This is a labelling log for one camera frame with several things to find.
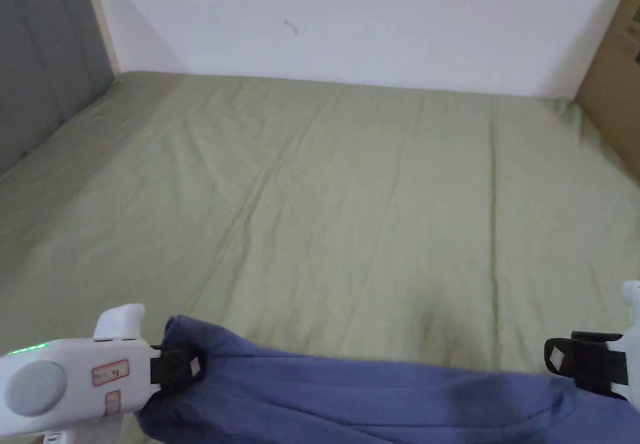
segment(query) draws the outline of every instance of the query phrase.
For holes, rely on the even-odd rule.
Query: bed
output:
[[[69,49],[37,19],[48,0],[9,1],[0,34],[34,52],[0,54],[2,352],[129,302],[150,342],[182,313],[292,352],[479,370],[540,372],[545,339],[629,325],[640,189],[577,105],[113,79],[90,0],[55,0]]]

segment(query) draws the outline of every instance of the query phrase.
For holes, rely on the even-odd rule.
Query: green led light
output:
[[[12,353],[9,354],[20,354],[20,353],[26,353],[28,350],[34,350],[34,349],[42,349],[43,347],[47,347],[48,344],[44,343],[44,344],[38,344],[38,345],[32,345],[31,347],[25,347],[24,349],[18,349],[15,350]]]

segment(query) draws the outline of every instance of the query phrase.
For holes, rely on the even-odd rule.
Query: small sticker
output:
[[[105,366],[96,367],[91,371],[91,381],[95,387],[102,386],[129,375],[129,361],[113,362]]]
[[[107,392],[104,397],[104,415],[111,416],[119,413],[121,409],[121,392]]]
[[[560,349],[554,347],[554,350],[551,352],[551,356],[549,357],[549,361],[554,365],[556,370],[560,372],[560,367],[562,366],[562,360],[564,359],[564,354]]]
[[[197,375],[200,370],[198,358],[195,358],[191,361],[191,376]]]

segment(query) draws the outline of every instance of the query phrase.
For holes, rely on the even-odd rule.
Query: cardboard box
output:
[[[640,0],[622,0],[576,101],[640,179]]]

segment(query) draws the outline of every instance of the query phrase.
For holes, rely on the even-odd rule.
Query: bed frame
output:
[[[112,81],[91,0],[0,0],[0,174]]]

